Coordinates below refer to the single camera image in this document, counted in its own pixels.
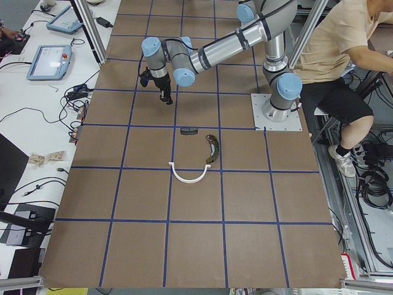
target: beige t-shirt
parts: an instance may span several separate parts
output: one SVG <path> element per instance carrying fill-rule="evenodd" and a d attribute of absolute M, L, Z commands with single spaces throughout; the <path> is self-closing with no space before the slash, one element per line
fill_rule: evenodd
<path fill-rule="evenodd" d="M 355 46 L 367 46 L 376 26 L 392 18 L 393 13 L 381 12 L 372 20 L 367 0 L 342 0 L 314 29 L 294 73 L 304 84 L 337 80 L 350 61 L 349 55 L 343 52 Z"/>

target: black shorts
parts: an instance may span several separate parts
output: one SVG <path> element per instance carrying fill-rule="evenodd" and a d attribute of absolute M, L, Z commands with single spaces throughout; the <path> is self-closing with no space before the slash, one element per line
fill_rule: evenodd
<path fill-rule="evenodd" d="M 303 84 L 300 93 L 308 131 L 317 135 L 314 111 L 318 107 L 344 124 L 372 116 L 372 109 L 356 94 L 343 78 L 330 82 Z"/>

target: blue and white device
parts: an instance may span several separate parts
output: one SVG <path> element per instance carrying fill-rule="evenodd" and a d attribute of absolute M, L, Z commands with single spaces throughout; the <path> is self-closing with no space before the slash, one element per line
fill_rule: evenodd
<path fill-rule="evenodd" d="M 41 45 L 27 73 L 31 81 L 61 80 L 71 61 L 70 45 Z"/>
<path fill-rule="evenodd" d="M 47 23 L 48 30 L 66 34 L 74 34 L 81 26 L 71 5 L 64 8 L 63 11 Z"/>

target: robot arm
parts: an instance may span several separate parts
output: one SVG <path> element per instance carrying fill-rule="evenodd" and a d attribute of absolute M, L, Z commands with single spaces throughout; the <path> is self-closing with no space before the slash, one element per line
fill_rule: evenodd
<path fill-rule="evenodd" d="M 273 92 L 271 107 L 266 107 L 266 116 L 273 121 L 282 121 L 302 89 L 301 80 L 287 69 L 288 58 L 284 48 L 284 32 L 292 23 L 296 11 L 297 0 L 240 1 L 237 14 L 242 25 L 234 32 L 197 50 L 192 50 L 187 37 L 164 41 L 148 37 L 142 42 L 148 68 L 141 75 L 141 83 L 146 86 L 148 80 L 153 80 L 161 90 L 161 100 L 170 104 L 167 61 L 172 63 L 176 84 L 188 87 L 194 83 L 197 74 L 259 42 L 265 42 L 263 73 Z"/>

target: sock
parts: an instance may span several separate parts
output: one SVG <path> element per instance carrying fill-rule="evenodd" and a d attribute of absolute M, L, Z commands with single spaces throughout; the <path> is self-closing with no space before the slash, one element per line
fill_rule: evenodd
<path fill-rule="evenodd" d="M 339 154 L 342 157 L 344 157 L 350 151 L 351 151 L 350 149 L 345 149 L 340 144 L 336 148 L 336 153 Z"/>

